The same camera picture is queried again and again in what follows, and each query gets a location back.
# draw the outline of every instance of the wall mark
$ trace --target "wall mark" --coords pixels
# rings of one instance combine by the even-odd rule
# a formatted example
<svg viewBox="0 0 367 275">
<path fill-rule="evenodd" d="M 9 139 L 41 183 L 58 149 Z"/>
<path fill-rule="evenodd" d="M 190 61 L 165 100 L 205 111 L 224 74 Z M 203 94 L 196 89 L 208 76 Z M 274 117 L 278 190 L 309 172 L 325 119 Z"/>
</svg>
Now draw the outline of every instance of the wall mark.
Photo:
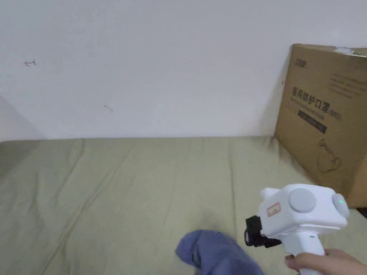
<svg viewBox="0 0 367 275">
<path fill-rule="evenodd" d="M 108 106 L 108 105 L 105 104 L 104 107 L 107 108 L 107 109 L 109 109 L 111 111 L 111 114 L 113 114 L 113 109 L 110 106 Z"/>
<path fill-rule="evenodd" d="M 26 62 L 24 62 L 24 64 L 25 64 L 25 65 L 27 65 L 28 67 L 29 67 L 29 65 L 28 65 L 28 64 L 34 64 L 34 65 L 36 65 L 36 63 L 35 63 L 34 59 L 33 59 L 33 61 L 32 61 L 32 62 L 28 62 L 28 61 L 26 61 Z"/>
</svg>

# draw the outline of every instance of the device handle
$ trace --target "device handle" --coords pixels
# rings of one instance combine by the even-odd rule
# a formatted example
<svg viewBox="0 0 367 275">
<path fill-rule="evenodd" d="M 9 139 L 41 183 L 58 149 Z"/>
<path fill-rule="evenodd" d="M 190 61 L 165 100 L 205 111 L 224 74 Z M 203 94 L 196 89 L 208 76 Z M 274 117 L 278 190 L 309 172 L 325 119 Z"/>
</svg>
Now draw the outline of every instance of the device handle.
<svg viewBox="0 0 367 275">
<path fill-rule="evenodd" d="M 297 256 L 300 253 L 313 253 L 325 255 L 324 248 L 316 232 L 296 232 L 284 235 L 281 242 L 287 253 Z M 322 275 L 320 272 L 310 269 L 301 269 L 301 275 Z"/>
</svg>

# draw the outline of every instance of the red label sticker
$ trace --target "red label sticker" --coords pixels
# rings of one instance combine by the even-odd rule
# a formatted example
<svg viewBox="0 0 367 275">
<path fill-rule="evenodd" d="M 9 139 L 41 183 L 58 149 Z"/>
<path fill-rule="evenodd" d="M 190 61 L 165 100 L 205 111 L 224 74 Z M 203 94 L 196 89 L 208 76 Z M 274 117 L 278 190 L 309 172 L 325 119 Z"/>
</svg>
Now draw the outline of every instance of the red label sticker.
<svg viewBox="0 0 367 275">
<path fill-rule="evenodd" d="M 272 215 L 275 215 L 276 213 L 279 213 L 281 211 L 281 208 L 280 208 L 280 203 L 277 202 L 276 204 L 270 206 L 268 209 L 267 209 L 267 212 L 268 212 L 268 217 L 271 217 Z"/>
</svg>

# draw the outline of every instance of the black label on box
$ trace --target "black label on box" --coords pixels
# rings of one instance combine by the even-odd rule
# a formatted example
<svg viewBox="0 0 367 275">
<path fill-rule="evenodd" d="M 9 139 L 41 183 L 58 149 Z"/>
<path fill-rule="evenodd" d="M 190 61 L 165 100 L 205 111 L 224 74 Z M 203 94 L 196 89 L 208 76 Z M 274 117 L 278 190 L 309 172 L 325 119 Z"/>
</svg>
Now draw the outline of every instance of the black label on box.
<svg viewBox="0 0 367 275">
<path fill-rule="evenodd" d="M 321 133 L 326 133 L 327 127 L 320 122 L 318 122 L 316 119 L 310 117 L 306 113 L 302 112 L 301 110 L 298 110 L 298 116 L 302 118 L 303 120 L 307 121 L 309 124 L 314 126 L 317 130 L 319 130 Z"/>
</svg>

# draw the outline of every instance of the black attachment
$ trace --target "black attachment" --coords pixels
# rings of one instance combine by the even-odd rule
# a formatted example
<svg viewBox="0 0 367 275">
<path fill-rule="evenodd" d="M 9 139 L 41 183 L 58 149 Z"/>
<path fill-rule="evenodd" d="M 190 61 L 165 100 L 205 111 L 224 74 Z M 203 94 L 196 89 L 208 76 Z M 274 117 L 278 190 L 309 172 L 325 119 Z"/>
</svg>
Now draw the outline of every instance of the black attachment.
<svg viewBox="0 0 367 275">
<path fill-rule="evenodd" d="M 252 216 L 246 219 L 245 230 L 245 243 L 247 246 L 265 246 L 266 248 L 277 246 L 281 244 L 278 239 L 270 239 L 268 237 L 261 236 L 260 230 L 262 229 L 261 220 L 258 216 Z"/>
</svg>

